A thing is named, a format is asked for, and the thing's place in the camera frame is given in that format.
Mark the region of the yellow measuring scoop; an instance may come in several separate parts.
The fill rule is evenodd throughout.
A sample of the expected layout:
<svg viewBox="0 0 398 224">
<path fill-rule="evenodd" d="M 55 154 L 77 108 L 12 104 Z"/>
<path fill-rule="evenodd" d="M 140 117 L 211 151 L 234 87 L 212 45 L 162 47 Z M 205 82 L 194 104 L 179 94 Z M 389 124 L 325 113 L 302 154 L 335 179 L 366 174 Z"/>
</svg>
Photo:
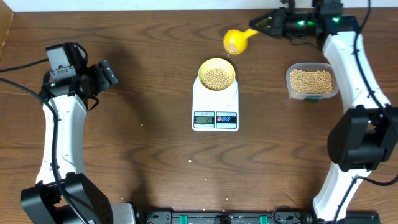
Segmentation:
<svg viewBox="0 0 398 224">
<path fill-rule="evenodd" d="M 223 38 L 224 49 L 226 50 L 226 45 L 228 43 L 233 43 L 239 49 L 239 54 L 241 54 L 246 50 L 246 48 L 248 46 L 248 38 L 250 38 L 258 33 L 259 33 L 259 31 L 256 31 L 254 29 L 247 29 L 244 32 L 241 32 L 236 29 L 228 30 Z"/>
</svg>

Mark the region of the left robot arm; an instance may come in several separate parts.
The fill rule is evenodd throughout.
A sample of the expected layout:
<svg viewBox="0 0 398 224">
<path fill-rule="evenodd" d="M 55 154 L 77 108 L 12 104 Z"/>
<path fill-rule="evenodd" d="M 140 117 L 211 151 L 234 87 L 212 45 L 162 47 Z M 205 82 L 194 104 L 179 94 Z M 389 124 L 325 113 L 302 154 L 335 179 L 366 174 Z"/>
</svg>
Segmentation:
<svg viewBox="0 0 398 224">
<path fill-rule="evenodd" d="M 47 47 L 51 69 L 37 94 L 45 114 L 44 155 L 36 183 L 21 192 L 32 223 L 135 223 L 130 203 L 112 204 L 86 176 L 83 131 L 99 93 L 118 83 L 108 61 L 88 65 L 77 42 Z"/>
</svg>

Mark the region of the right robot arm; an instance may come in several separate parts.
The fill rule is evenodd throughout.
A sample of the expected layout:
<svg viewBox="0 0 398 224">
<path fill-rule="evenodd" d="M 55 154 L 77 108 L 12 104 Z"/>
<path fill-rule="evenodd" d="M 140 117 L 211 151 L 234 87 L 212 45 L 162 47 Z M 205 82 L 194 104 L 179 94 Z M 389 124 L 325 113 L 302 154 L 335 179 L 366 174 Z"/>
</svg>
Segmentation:
<svg viewBox="0 0 398 224">
<path fill-rule="evenodd" d="M 397 142 L 397 108 L 374 77 L 363 47 L 364 24 L 343 13 L 340 1 L 314 1 L 312 12 L 297 12 L 295 3 L 249 22 L 273 38 L 314 37 L 335 74 L 343 116 L 328 135 L 328 175 L 302 223 L 371 223 L 377 216 L 347 214 L 362 182 L 386 162 Z"/>
</svg>

